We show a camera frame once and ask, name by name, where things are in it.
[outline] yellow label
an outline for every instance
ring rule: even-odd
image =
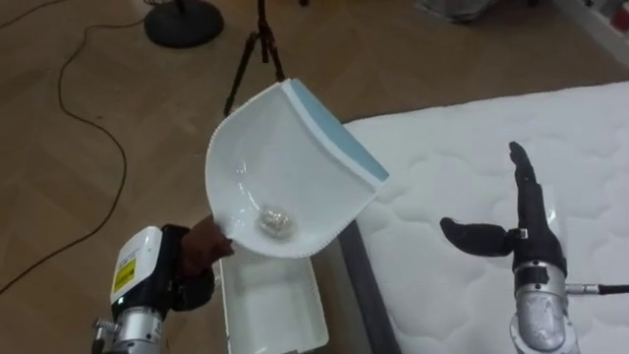
[[[136,259],[128,261],[123,265],[116,273],[116,280],[114,281],[114,292],[122,289],[127,285],[136,275]]]

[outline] white device housing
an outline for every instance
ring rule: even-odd
[[[109,301],[113,304],[129,290],[148,278],[157,265],[162,232],[148,226],[132,237],[118,253]]]

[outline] white plastic container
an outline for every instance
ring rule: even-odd
[[[328,341],[309,258],[268,258],[238,248],[220,262],[230,354],[305,353]]]
[[[321,251],[373,201],[387,178],[298,80],[265,89],[225,119],[205,162],[207,197],[225,235],[278,258]],[[260,223],[266,210],[283,214],[289,232],[260,227],[268,226]]]

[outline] white dustpan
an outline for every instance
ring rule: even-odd
[[[231,114],[214,132],[205,165],[209,203],[225,234],[280,258],[320,251],[387,177],[297,80],[267,88]],[[260,220],[269,210],[287,221],[271,223],[279,231]]]

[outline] black cable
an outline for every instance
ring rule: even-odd
[[[30,265],[28,268],[26,268],[25,270],[23,270],[18,276],[14,277],[11,281],[9,281],[6,285],[4,285],[2,287],[2,289],[0,289],[0,295],[4,294],[7,290],[9,290],[9,288],[11,288],[15,283],[17,283],[18,281],[20,281],[22,278],[24,278],[27,274],[29,274],[31,271],[33,271],[35,268],[37,268],[38,266],[43,265],[45,262],[49,261],[50,259],[52,259],[53,257],[59,255],[60,253],[71,249],[74,246],[79,245],[80,243],[82,243],[83,241],[89,239],[90,237],[92,237],[93,235],[95,235],[98,231],[100,231],[103,226],[105,226],[105,224],[107,223],[107,221],[109,221],[109,219],[111,218],[111,215],[113,214],[114,210],[116,209],[116,207],[118,206],[118,202],[120,202],[120,196],[122,194],[122,191],[125,187],[125,182],[127,180],[127,155],[125,154],[125,150],[124,148],[120,145],[120,143],[118,142],[118,140],[111,134],[109,133],[109,131],[105,128],[103,128],[102,126],[91,122],[89,120],[87,120],[84,117],[81,117],[80,115],[78,115],[77,113],[72,112],[70,109],[68,109],[68,107],[66,106],[66,103],[63,100],[63,78],[64,75],[66,73],[66,69],[68,69],[68,66],[70,64],[72,64],[72,62],[77,59],[77,57],[79,56],[79,54],[81,54],[82,50],[86,47],[87,44],[87,35],[91,30],[96,30],[96,29],[108,29],[108,30],[117,30],[117,29],[129,29],[132,27],[135,27],[139,24],[141,24],[143,22],[142,20],[136,21],[132,24],[128,24],[128,25],[92,25],[92,26],[88,26],[84,29],[83,32],[83,39],[81,40],[81,44],[79,44],[79,46],[77,47],[77,49],[75,49],[75,51],[72,53],[72,55],[68,58],[68,60],[66,60],[66,62],[61,66],[61,70],[59,71],[59,79],[57,80],[57,101],[59,103],[59,108],[66,114],[68,115],[70,118],[75,119],[81,123],[87,124],[89,126],[91,126],[92,128],[100,131],[101,133],[103,133],[105,136],[107,136],[107,138],[109,138],[114,145],[116,146],[116,148],[120,151],[120,155],[122,157],[122,163],[123,163],[123,168],[122,168],[122,177],[120,180],[120,185],[118,187],[118,191],[116,192],[116,197],[114,198],[114,201],[111,204],[111,207],[109,208],[109,211],[107,211],[107,213],[105,214],[105,217],[102,219],[102,221],[100,221],[100,223],[98,223],[98,225],[91,230],[89,233],[87,233],[87,235],[67,244],[66,246],[63,246],[62,248],[50,253],[49,255],[47,255],[46,257],[42,258],[41,260],[35,262],[34,264]]]
[[[35,11],[38,11],[38,10],[41,10],[41,9],[47,8],[48,6],[52,6],[52,5],[56,5],[56,4],[60,4],[60,3],[66,2],[66,1],[68,1],[68,0],[52,0],[52,1],[48,1],[48,2],[45,2],[45,3],[39,4],[39,5],[37,5],[37,6],[33,7],[33,8],[31,8],[30,10],[28,10],[28,11],[24,12],[23,14],[18,15],[18,16],[17,16],[16,18],[14,18],[13,20],[9,20],[8,22],[6,22],[6,23],[4,23],[4,24],[0,25],[0,30],[2,30],[3,28],[7,28],[8,26],[10,26],[10,25],[12,25],[12,24],[16,23],[17,21],[19,21],[19,20],[21,20],[21,19],[25,18],[26,16],[28,16],[28,15],[32,14],[32,13],[33,13],[33,12],[35,12]]]
[[[629,285],[599,285],[600,295],[629,294]]]

